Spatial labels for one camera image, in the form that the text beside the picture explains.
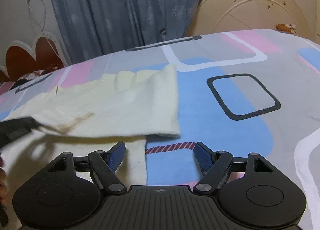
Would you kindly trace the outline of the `person left hand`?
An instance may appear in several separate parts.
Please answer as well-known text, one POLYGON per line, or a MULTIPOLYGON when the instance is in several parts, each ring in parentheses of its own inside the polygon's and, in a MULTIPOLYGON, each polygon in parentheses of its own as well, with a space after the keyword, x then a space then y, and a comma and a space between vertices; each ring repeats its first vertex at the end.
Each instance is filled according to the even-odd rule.
POLYGON ((3 169, 4 167, 4 161, 1 158, 0 160, 1 162, 1 168, 0 168, 0 173, 1 173, 1 177, 0 177, 0 184, 1 184, 1 226, 4 227, 8 224, 8 216, 7 213, 5 211, 5 206, 7 204, 7 199, 8 199, 8 190, 5 184, 6 181, 6 173, 5 170, 3 169))

